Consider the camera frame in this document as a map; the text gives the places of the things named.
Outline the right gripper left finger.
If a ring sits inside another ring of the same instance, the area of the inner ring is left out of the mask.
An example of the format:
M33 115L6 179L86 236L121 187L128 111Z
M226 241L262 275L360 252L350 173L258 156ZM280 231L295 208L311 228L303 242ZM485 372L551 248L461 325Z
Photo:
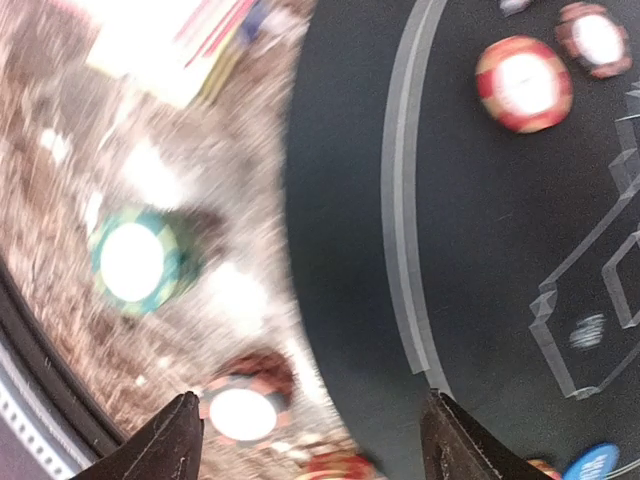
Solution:
M203 446L199 398L177 395L125 444L74 480L196 480Z

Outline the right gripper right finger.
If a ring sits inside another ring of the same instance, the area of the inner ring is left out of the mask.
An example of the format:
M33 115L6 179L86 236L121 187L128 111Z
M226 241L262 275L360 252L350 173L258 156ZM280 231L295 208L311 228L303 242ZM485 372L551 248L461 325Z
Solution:
M428 479L552 479L509 450L437 389L427 395L420 431Z

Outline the black-red 100 chip stack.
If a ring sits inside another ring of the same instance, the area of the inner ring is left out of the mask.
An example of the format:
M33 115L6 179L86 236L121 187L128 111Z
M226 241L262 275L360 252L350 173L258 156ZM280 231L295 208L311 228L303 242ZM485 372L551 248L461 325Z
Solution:
M289 424L292 368L281 353L261 349L225 362L200 394L200 418L217 441L264 448Z

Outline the red chips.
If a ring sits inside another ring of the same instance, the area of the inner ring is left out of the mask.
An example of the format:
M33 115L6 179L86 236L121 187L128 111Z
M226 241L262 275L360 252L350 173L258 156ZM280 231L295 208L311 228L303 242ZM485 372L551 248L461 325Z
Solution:
M551 477L553 480L562 480L561 474L546 461L542 459L529 459L528 463L543 472L545 475Z
M489 115L518 134L561 123L573 102L570 74L542 41L524 35L504 38L478 58L478 95Z

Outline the red-gold 5 chip stack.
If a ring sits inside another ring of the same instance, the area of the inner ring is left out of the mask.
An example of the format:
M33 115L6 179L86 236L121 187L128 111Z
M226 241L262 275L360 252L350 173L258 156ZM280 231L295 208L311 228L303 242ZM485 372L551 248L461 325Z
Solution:
M302 469L297 480L372 480L376 469L371 462L352 451L316 455Z

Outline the blue small blind button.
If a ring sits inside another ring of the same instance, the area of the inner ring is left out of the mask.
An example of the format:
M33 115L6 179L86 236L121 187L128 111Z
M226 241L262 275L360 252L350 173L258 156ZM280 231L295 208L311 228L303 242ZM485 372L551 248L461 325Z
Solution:
M604 480L619 458L619 449L612 443L602 443L586 451L563 473L563 480Z

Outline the green poker chip stack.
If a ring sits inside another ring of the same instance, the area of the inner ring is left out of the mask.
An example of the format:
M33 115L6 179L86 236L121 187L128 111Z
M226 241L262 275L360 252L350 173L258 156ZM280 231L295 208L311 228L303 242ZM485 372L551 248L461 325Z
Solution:
M203 263L192 224L151 208L127 207L106 216L89 236L88 248L99 294L134 317L184 294Z

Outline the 100 chips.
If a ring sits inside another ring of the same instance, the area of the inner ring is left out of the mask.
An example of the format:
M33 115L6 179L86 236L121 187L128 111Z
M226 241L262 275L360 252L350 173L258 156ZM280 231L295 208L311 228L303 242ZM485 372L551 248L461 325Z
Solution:
M632 66L628 33L603 5L565 5L555 33L567 54L594 78L619 76Z

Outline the red card deck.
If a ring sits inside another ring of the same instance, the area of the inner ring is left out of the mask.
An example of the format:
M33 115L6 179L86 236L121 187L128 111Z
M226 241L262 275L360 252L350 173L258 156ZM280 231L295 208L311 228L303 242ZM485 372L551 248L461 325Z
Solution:
M200 1L174 37L179 64L187 68L210 58L236 32L255 5L253 0Z

